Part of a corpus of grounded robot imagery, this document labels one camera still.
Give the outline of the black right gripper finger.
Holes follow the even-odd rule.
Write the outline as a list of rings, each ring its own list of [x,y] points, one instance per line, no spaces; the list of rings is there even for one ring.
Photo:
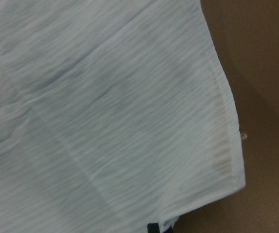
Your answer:
[[[159,233],[159,225],[158,225],[158,223],[149,223],[147,225],[147,232],[148,233]]]

